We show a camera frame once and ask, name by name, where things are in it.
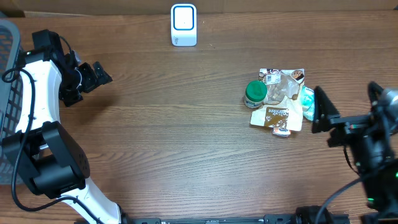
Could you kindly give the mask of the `teal wet wipes pack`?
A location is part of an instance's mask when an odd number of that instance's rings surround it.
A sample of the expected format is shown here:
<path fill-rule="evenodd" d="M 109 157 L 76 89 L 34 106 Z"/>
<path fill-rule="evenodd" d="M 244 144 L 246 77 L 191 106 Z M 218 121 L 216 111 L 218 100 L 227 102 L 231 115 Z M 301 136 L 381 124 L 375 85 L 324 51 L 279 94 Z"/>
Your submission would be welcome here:
<path fill-rule="evenodd" d="M 314 120 L 314 114 L 315 114 L 314 107 L 308 108 L 306 111 L 303 111 L 303 116 L 309 121 Z"/>

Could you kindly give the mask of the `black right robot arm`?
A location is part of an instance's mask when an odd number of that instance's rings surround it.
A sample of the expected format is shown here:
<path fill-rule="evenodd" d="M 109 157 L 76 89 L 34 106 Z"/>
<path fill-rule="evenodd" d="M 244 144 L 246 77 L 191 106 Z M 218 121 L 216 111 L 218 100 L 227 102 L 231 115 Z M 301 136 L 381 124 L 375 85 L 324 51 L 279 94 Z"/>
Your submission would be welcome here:
<path fill-rule="evenodd" d="M 391 137 L 397 134 L 397 90 L 370 82 L 368 97 L 368 114 L 342 117 L 322 88 L 314 89 L 312 133 L 328 132 L 328 146 L 343 147 L 349 167 L 358 175 L 326 199 L 314 223 L 333 223 L 327 206 L 358 183 L 363 185 L 367 206 L 375 211 L 361 216 L 363 223 L 397 218 L 397 158 L 391 145 Z"/>

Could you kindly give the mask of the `orange Kleenex tissue pack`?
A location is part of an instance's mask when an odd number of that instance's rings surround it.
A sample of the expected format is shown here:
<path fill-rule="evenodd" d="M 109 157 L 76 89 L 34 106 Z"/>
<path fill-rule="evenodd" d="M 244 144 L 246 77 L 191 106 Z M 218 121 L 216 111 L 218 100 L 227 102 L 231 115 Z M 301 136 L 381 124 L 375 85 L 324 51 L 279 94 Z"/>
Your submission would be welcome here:
<path fill-rule="evenodd" d="M 273 128 L 272 133 L 276 136 L 280 136 L 283 138 L 287 138 L 291 135 L 291 131 L 288 129 L 282 129 L 282 128 Z"/>

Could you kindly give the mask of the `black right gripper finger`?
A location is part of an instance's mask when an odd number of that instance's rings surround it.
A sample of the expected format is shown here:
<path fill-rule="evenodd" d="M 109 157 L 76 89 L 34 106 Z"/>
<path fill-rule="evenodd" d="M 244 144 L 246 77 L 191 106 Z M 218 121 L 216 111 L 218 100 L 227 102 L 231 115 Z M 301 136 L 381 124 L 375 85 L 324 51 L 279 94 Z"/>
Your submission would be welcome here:
<path fill-rule="evenodd" d="M 333 121 L 340 118 L 340 113 L 320 86 L 314 89 L 315 111 L 312 133 L 327 132 L 333 128 Z"/>
<path fill-rule="evenodd" d="M 368 84 L 368 97 L 372 106 L 377 105 L 379 97 L 382 95 L 384 89 L 376 82 L 370 82 Z"/>

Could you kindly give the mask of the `dried mushroom pouch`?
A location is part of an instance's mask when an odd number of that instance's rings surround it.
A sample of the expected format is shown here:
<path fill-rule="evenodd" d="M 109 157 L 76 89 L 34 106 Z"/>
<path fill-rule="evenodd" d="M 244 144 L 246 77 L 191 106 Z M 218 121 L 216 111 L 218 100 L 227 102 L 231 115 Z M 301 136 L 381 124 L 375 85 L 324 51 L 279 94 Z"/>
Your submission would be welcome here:
<path fill-rule="evenodd" d="M 262 68 L 259 81 L 266 85 L 267 94 L 262 106 L 252 112 L 250 124 L 300 131 L 303 121 L 300 97 L 305 84 L 305 70 Z"/>

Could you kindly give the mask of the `green lid jar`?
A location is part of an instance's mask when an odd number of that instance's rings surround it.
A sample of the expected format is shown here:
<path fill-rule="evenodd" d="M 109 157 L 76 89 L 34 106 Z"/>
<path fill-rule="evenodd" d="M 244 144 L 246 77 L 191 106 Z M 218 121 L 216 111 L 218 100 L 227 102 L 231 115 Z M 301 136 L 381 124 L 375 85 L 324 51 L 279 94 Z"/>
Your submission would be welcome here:
<path fill-rule="evenodd" d="M 259 108 L 263 104 L 266 95 L 266 84 L 262 81 L 254 80 L 247 85 L 243 102 L 248 108 Z"/>

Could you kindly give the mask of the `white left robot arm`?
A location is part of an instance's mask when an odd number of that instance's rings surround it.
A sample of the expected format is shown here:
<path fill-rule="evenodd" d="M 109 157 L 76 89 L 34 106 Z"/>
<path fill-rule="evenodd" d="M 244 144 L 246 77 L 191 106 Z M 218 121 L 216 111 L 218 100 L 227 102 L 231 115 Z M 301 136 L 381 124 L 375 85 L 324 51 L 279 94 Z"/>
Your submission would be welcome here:
<path fill-rule="evenodd" d="M 84 150 L 61 125 L 61 104 L 74 105 L 112 78 L 99 62 L 82 63 L 64 37 L 50 30 L 32 35 L 34 49 L 21 53 L 2 80 L 22 80 L 22 111 L 16 131 L 1 146 L 21 178 L 49 205 L 63 202 L 87 223 L 127 223 L 128 216 L 108 199 L 90 176 Z"/>

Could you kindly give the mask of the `green Kleenex tissue pack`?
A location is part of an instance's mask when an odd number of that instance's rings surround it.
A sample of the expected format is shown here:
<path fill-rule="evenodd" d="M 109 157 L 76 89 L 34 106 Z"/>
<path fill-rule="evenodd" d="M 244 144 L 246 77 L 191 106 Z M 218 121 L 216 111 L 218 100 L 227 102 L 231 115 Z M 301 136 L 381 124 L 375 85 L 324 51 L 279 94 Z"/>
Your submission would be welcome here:
<path fill-rule="evenodd" d="M 307 86 L 303 86 L 301 91 L 300 102 L 303 110 L 304 111 L 308 110 L 315 102 L 314 91 Z"/>

